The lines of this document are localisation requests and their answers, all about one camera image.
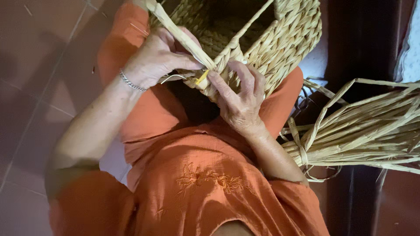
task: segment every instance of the left hand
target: left hand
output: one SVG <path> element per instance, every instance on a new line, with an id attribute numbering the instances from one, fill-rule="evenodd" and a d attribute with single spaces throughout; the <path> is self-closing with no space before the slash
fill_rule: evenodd
<path id="1" fill-rule="evenodd" d="M 197 45 L 198 40 L 185 27 L 179 27 Z M 199 70 L 203 67 L 165 28 L 152 32 L 123 69 L 135 85 L 148 89 L 174 69 Z"/>
<path id="2" fill-rule="evenodd" d="M 264 100 L 265 77 L 253 66 L 239 61 L 228 62 L 228 66 L 241 80 L 241 91 L 238 94 L 216 72 L 210 71 L 207 76 L 219 91 L 220 115 L 245 138 L 260 134 L 266 129 L 258 114 Z"/>

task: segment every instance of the floor tile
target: floor tile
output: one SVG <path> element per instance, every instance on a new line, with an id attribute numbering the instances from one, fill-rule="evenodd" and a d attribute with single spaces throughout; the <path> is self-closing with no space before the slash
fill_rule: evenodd
<path id="1" fill-rule="evenodd" d="M 0 81 L 0 181 L 35 108 L 36 100 Z"/>
<path id="2" fill-rule="evenodd" d="M 47 158 L 71 120 L 71 116 L 41 103 L 13 160 L 7 181 L 45 194 Z"/>
<path id="3" fill-rule="evenodd" d="M 0 1 L 0 78 L 39 96 L 85 6 L 73 0 Z"/>
<path id="4" fill-rule="evenodd" d="M 118 8 L 123 4 L 124 0 L 90 0 L 92 6 L 96 7 L 112 21 Z"/>
<path id="5" fill-rule="evenodd" d="M 128 164 L 124 159 L 124 145 L 120 142 L 119 138 L 115 138 L 111 143 L 107 152 L 99 161 L 99 167 L 101 170 L 113 175 L 116 179 L 122 179 L 128 168 Z"/>
<path id="6" fill-rule="evenodd" d="M 72 39 L 51 80 L 43 100 L 76 115 L 102 91 L 97 68 L 97 52 L 112 23 L 93 8 L 86 9 L 77 36 Z"/>
<path id="7" fill-rule="evenodd" d="M 0 209 L 0 236 L 52 235 L 45 196 L 6 182 Z"/>

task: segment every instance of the braided weave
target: braided weave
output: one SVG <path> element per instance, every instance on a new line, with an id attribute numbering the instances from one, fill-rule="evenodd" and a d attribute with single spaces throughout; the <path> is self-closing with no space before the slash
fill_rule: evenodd
<path id="1" fill-rule="evenodd" d="M 251 24 L 272 2 L 275 20 L 255 42 L 249 42 L 255 35 L 251 30 L 260 30 L 260 27 L 255 26 L 257 23 L 253 26 Z M 262 73 L 266 77 L 265 97 L 268 97 L 315 47 L 321 37 L 318 0 L 268 0 L 241 30 L 232 32 L 230 40 L 230 35 L 222 35 L 215 31 L 217 27 L 210 29 L 205 4 L 205 0 L 181 0 L 170 14 L 170 18 L 176 25 L 185 26 L 197 37 L 204 52 L 215 62 L 214 70 L 222 74 L 234 91 L 239 90 L 239 78 L 225 70 L 229 59 L 247 61 Z M 156 27 L 159 26 L 159 21 L 152 16 L 150 24 L 151 27 Z M 243 53 L 241 46 L 248 50 Z M 194 80 L 191 78 L 186 84 L 200 89 L 212 101 L 217 99 L 218 92 L 210 86 L 207 79 L 196 85 Z"/>

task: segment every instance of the orange blouse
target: orange blouse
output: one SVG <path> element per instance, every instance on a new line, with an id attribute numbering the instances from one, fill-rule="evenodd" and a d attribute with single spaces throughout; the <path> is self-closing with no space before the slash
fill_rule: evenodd
<path id="1" fill-rule="evenodd" d="M 206 132 L 178 133 L 186 135 L 134 164 L 140 174 L 133 191 L 103 171 L 66 186 L 51 203 L 55 235 L 212 235 L 231 220 L 255 235 L 329 235 L 309 187 L 267 181 Z"/>

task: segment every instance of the woven straw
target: woven straw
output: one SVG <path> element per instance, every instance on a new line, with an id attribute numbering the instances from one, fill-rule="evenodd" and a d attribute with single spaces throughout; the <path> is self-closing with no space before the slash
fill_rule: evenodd
<path id="1" fill-rule="evenodd" d="M 315 47 L 321 37 L 318 0 L 268 0 L 261 9 L 255 10 L 255 15 L 249 21 L 229 19 L 228 23 L 217 20 L 212 22 L 217 27 L 209 27 L 210 12 L 206 2 L 210 0 L 181 0 L 169 18 L 164 16 L 166 13 L 160 10 L 158 3 L 149 0 L 147 7 L 156 16 L 151 17 L 150 25 L 157 27 L 163 24 L 207 69 L 221 74 L 234 91 L 239 91 L 239 78 L 236 74 L 225 71 L 229 59 L 251 64 L 265 75 L 267 97 Z M 273 2 L 275 20 L 271 25 L 264 28 L 254 22 L 261 14 L 268 14 L 264 10 Z M 185 26 L 191 31 L 199 40 L 202 50 L 191 48 L 194 47 L 192 41 L 178 35 L 179 32 L 173 28 L 172 23 Z M 225 25 L 230 25 L 232 29 L 224 28 Z M 197 82 L 196 78 L 202 72 L 196 73 L 196 76 L 188 78 L 185 83 L 200 89 L 204 95 L 215 101 L 217 90 L 210 86 L 207 78 Z"/>
<path id="2" fill-rule="evenodd" d="M 348 104 L 341 96 L 355 82 L 406 87 L 386 94 Z M 316 123 L 289 128 L 294 141 L 282 147 L 299 165 L 370 165 L 420 174 L 419 168 L 401 165 L 420 160 L 420 84 L 403 84 L 368 79 L 354 79 L 333 94 L 305 81 L 306 85 L 331 97 Z M 344 106 L 325 118 L 335 102 Z M 309 130 L 302 138 L 299 131 Z"/>

